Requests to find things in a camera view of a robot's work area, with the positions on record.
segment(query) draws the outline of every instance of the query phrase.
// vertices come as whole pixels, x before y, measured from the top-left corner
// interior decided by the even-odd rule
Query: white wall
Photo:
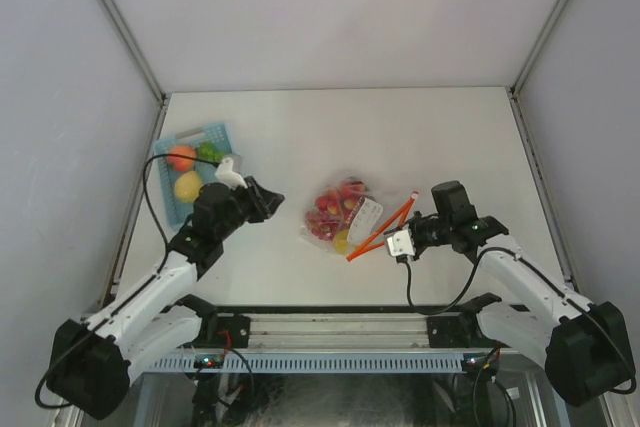
[[[510,85],[555,0],[116,0],[167,92]]]
[[[573,0],[523,93],[585,291],[640,362],[640,0]]]
[[[0,0],[0,423],[100,295],[156,106],[95,0]]]

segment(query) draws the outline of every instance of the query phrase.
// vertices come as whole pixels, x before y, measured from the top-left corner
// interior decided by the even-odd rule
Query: plastic bag
[[[347,255],[369,237],[383,211],[377,193],[361,176],[336,176],[315,192],[301,235],[327,252]]]

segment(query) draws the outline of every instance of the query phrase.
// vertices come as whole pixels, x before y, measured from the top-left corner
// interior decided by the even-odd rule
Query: tabletop
[[[225,241],[224,255],[194,289],[205,300],[226,306],[405,306],[406,270],[383,249],[348,263],[300,236],[315,192],[335,173],[354,170],[390,201],[404,202],[418,190],[415,209],[424,214],[435,210],[432,186],[459,180],[478,215],[496,217],[552,276],[562,278],[503,88],[180,93],[171,96],[160,137],[220,121],[243,156],[243,174],[286,200],[272,219],[245,225]],[[173,235],[156,167],[149,193],[165,232]],[[160,235],[143,203],[119,294],[161,256]],[[413,264],[414,302],[449,303],[470,270],[450,247],[427,249]],[[518,303],[480,271],[467,298],[485,292]]]

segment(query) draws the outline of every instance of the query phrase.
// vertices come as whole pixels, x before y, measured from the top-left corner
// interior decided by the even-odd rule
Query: green fruit
[[[196,148],[196,152],[199,159],[208,160],[209,162],[222,162],[224,157],[224,154],[218,152],[218,149],[211,142],[202,142]]]
[[[182,202],[191,203],[198,198],[202,179],[195,170],[182,174],[173,186],[173,193]]]

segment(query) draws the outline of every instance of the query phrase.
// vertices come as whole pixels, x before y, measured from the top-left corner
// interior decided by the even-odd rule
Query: red wire
[[[224,348],[224,355],[222,356],[224,358],[227,356],[227,354],[233,347],[233,345],[231,344],[231,334],[229,333],[228,330],[221,330],[218,332],[218,334],[224,335],[227,338],[227,346]]]

